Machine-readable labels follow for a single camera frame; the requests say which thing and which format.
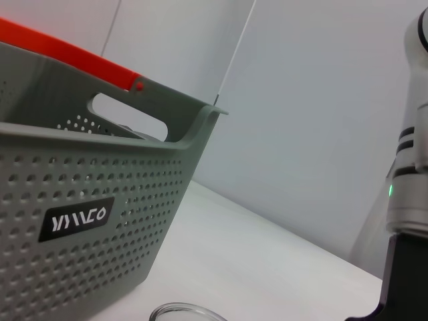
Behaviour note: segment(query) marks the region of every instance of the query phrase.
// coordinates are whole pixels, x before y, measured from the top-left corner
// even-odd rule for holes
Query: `perforated basket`
[[[147,277],[221,111],[27,49],[0,43],[0,320],[85,320]],[[167,141],[94,114],[97,93],[162,120]]]

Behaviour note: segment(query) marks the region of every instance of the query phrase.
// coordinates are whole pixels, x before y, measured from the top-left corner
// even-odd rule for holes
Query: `robotic arm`
[[[411,71],[387,213],[390,238],[375,311],[347,321],[428,320],[428,13],[405,34]]]

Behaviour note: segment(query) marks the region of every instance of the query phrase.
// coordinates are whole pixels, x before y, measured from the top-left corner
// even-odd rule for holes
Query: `black logo label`
[[[114,197],[48,209],[39,242],[95,229],[107,223]]]

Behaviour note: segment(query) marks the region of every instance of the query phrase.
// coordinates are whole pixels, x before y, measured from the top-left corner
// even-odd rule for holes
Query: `white table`
[[[91,321],[146,321],[167,302],[228,321],[343,321],[377,305],[381,281],[191,183],[147,280]]]

